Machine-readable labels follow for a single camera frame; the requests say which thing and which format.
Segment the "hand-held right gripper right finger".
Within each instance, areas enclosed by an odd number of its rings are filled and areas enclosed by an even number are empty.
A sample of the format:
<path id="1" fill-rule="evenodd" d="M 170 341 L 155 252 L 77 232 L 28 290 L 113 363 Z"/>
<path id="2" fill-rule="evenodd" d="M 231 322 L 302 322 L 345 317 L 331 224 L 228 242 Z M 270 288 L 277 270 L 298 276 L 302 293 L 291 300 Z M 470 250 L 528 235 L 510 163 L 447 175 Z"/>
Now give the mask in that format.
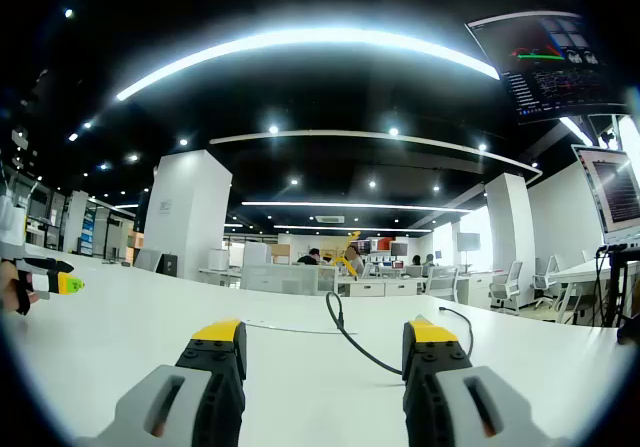
<path id="1" fill-rule="evenodd" d="M 403 329 L 403 411 L 411 446 L 568 446 L 534 422 L 530 403 L 458 338 L 423 317 Z"/>

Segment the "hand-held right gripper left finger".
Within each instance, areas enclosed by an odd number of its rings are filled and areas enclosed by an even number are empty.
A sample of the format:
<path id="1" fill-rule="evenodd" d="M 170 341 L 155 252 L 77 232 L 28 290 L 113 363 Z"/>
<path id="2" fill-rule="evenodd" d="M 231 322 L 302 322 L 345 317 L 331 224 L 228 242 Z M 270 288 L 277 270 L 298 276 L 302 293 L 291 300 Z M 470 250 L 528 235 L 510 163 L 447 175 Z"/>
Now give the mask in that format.
<path id="1" fill-rule="evenodd" d="M 236 446 L 245 410 L 246 326 L 215 322 L 116 403 L 113 421 L 76 446 Z"/>

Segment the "person's left hand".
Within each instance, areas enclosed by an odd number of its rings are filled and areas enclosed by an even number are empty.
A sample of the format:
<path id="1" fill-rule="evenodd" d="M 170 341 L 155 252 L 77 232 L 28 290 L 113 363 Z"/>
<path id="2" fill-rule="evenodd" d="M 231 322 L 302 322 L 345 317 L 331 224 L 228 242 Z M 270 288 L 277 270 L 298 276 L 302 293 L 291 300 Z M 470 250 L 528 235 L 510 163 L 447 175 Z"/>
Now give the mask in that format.
<path id="1" fill-rule="evenodd" d="M 30 287 L 29 273 L 19 272 L 16 265 L 8 260 L 1 261 L 1 311 L 17 312 L 26 316 L 30 306 L 39 300 Z"/>

